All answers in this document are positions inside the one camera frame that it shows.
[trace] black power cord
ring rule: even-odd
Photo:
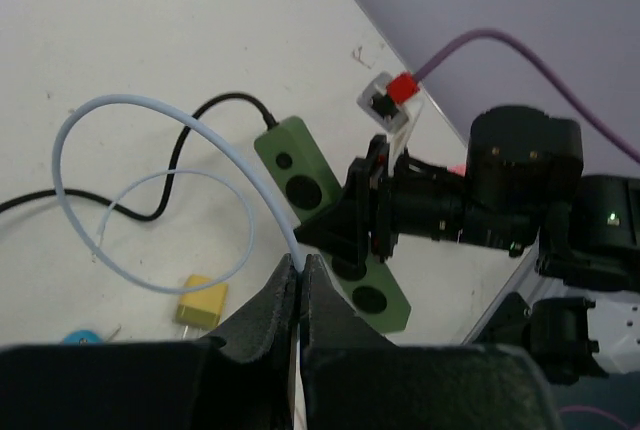
[[[243,92],[229,92],[218,95],[217,97],[213,97],[211,100],[205,102],[198,110],[194,112],[192,115],[193,118],[198,120],[205,113],[207,113],[210,109],[218,105],[219,103],[226,102],[228,100],[243,100],[252,104],[262,115],[262,119],[264,123],[267,125],[267,129],[272,129],[278,122],[274,118],[274,116],[269,112],[267,107],[258,100],[253,95],[249,95],[248,93]],[[191,128],[184,127],[178,136],[178,140],[176,141],[175,146],[173,147],[173,152],[171,153],[171,158],[169,159],[169,170],[173,170],[178,165],[178,159],[180,158],[180,152],[182,151],[182,147],[191,132]],[[167,178],[164,181],[164,188],[162,189],[162,196],[160,197],[160,203],[158,204],[158,208],[149,215],[144,215],[142,213],[135,212],[123,205],[117,204],[113,209],[116,212],[121,213],[133,220],[137,220],[139,222],[152,222],[157,220],[166,210],[167,205],[169,204],[169,197],[171,196],[171,188],[173,187],[173,180],[175,175],[167,175]],[[85,190],[78,190],[75,188],[65,188],[65,193],[70,196],[84,198],[86,200],[91,200],[92,202],[99,203],[104,206],[111,205],[111,200],[101,195],[87,192]],[[19,205],[23,205],[25,203],[33,202],[35,200],[40,200],[42,198],[55,197],[56,191],[52,188],[50,190],[41,190],[39,192],[27,193],[26,195],[21,195],[16,198],[12,198],[11,200],[7,200],[6,202],[0,203],[0,214],[15,208]]]

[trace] blue round object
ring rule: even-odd
[[[78,330],[67,335],[62,340],[62,343],[67,345],[86,345],[88,343],[103,343],[103,340],[91,330]]]

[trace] white cable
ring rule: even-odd
[[[75,112],[73,112],[67,120],[62,124],[58,135],[56,136],[55,142],[53,144],[53,154],[51,161],[51,171],[53,175],[53,184],[56,190],[56,196],[58,198],[58,203],[62,207],[62,210],[67,216],[67,219],[73,226],[76,233],[80,236],[82,241],[89,247],[92,253],[94,253],[107,267],[110,269],[117,271],[117,264],[111,260],[100,248],[96,246],[91,237],[87,234],[86,230],[78,220],[78,217],[74,213],[69,204],[69,200],[64,191],[64,186],[62,183],[62,169],[61,169],[61,160],[62,160],[62,150],[64,148],[64,142],[69,135],[69,132],[73,128],[73,126],[85,115],[92,112],[93,110],[103,107],[105,105],[113,105],[113,104],[128,104],[128,105],[136,105],[144,108],[148,108],[150,110],[156,111],[163,115],[173,118],[178,122],[182,123],[190,127],[199,135],[206,138],[213,145],[218,147],[229,159],[245,174],[245,176],[249,179],[249,181],[256,188],[260,196],[264,199],[265,203],[271,210],[271,213],[275,217],[278,225],[280,226],[280,230],[284,235],[287,244],[289,246],[289,250],[291,252],[291,257],[293,259],[293,264],[296,270],[302,273],[304,269],[304,257],[300,246],[295,238],[293,233],[293,228],[287,219],[287,215],[282,209],[282,207],[278,204],[277,200],[269,191],[267,185],[262,181],[262,179],[258,176],[258,174],[251,168],[249,163],[222,137],[220,137],[213,130],[208,128],[202,122],[196,120],[195,118],[187,115],[186,113],[178,110],[171,105],[160,102],[158,100],[153,100],[147,97],[141,97],[137,95],[106,95],[102,97],[94,98],[93,100],[88,101],[87,103],[81,105]]]
[[[240,200],[240,202],[242,202],[242,205],[244,206],[245,210],[247,211],[247,219],[249,220],[249,243],[247,246],[247,251],[244,253],[244,255],[242,256],[242,258],[240,258],[240,260],[233,266],[233,268],[231,270],[229,270],[227,273],[225,273],[224,275],[214,278],[213,280],[211,280],[210,282],[207,282],[205,284],[202,285],[197,285],[195,287],[179,287],[179,288],[172,288],[172,287],[163,287],[160,285],[154,285],[152,283],[148,283],[144,280],[142,280],[141,278],[136,277],[135,275],[132,275],[131,273],[129,273],[127,270],[125,270],[124,268],[117,266],[117,269],[113,269],[118,275],[120,275],[122,278],[124,278],[125,280],[128,280],[129,282],[135,284],[135,285],[139,285],[141,287],[144,287],[148,290],[152,290],[154,292],[160,292],[160,293],[169,293],[169,294],[174,294],[174,295],[183,295],[185,293],[190,293],[190,292],[197,292],[198,290],[204,290],[205,288],[209,288],[212,287],[214,285],[217,285],[220,282],[224,282],[225,280],[228,280],[229,278],[231,278],[233,275],[236,274],[236,272],[238,270],[240,270],[244,264],[247,262],[247,260],[249,259],[249,256],[251,255],[251,252],[253,250],[253,241],[254,241],[254,236],[255,236],[255,221],[253,218],[253,212],[251,211],[251,206],[249,205],[249,202],[247,202],[247,199],[240,193],[240,191],[235,188],[233,186],[233,184],[231,182],[229,182],[228,180],[219,177],[217,175],[212,175],[210,173],[206,173],[206,172],[202,172],[200,170],[188,170],[188,169],[172,169],[172,170],[163,170],[161,172],[156,172],[153,173],[151,175],[147,175],[146,177],[141,178],[140,180],[133,182],[131,185],[129,185],[127,188],[125,188],[122,192],[120,192],[118,194],[118,196],[116,198],[114,198],[113,202],[111,202],[111,204],[109,205],[109,207],[107,207],[107,210],[104,212],[104,215],[102,216],[102,220],[100,220],[100,225],[98,226],[98,237],[100,238],[100,243],[98,243],[98,248],[102,248],[102,240],[104,237],[104,231],[107,227],[107,221],[109,220],[109,217],[111,216],[111,212],[113,211],[113,208],[120,203],[120,201],[130,192],[132,191],[134,188],[137,188],[138,186],[142,185],[143,183],[152,180],[154,178],[158,178],[158,177],[162,177],[164,175],[174,175],[174,174],[182,174],[182,173],[188,173],[188,174],[193,174],[193,175],[202,175],[203,177],[209,177],[213,180],[216,180],[218,182],[220,182],[221,184],[223,184],[225,187],[227,187],[229,190],[231,190],[236,197],[238,197],[238,200]]]

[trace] white table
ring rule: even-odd
[[[51,146],[64,119],[94,96],[119,92],[188,112],[224,91],[253,93],[277,118],[302,116],[344,179],[378,130],[356,107],[356,96],[378,72],[403,69],[353,0],[0,0],[0,55],[2,200],[51,187]],[[252,150],[263,131],[253,108],[229,103],[204,120],[269,178]],[[180,129],[149,111],[100,110],[72,132],[65,183],[113,196],[164,169]],[[422,114],[411,149],[439,164],[465,159],[435,106]],[[230,280],[229,315],[262,287],[287,247],[250,184],[202,138],[189,137],[181,166],[229,177],[255,205],[258,238],[246,267]],[[126,204],[154,209],[161,185],[142,187]],[[178,177],[174,188],[157,223],[115,215],[104,248],[156,283],[221,274],[246,242],[240,204],[201,177]],[[91,230],[104,211],[78,200],[75,208]],[[0,216],[0,255],[0,344],[55,342],[80,328],[106,334],[118,325],[119,340],[180,334],[171,321],[176,298],[132,286],[93,263],[53,201]],[[505,253],[401,238],[390,267],[413,311],[407,330],[391,338],[461,341],[516,265]]]

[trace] yellow block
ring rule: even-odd
[[[201,275],[191,275],[184,286],[196,287],[210,281],[210,278]],[[218,283],[213,287],[182,295],[176,309],[176,323],[213,330],[220,322],[228,289],[229,284]]]

